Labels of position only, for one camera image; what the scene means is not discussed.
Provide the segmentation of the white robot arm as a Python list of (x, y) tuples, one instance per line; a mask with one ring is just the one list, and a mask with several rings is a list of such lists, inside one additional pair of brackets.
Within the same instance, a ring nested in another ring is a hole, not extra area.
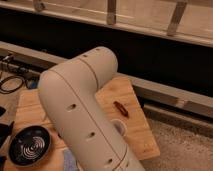
[(40, 76), (41, 105), (84, 171), (145, 171), (95, 98), (117, 68), (116, 55), (101, 46)]

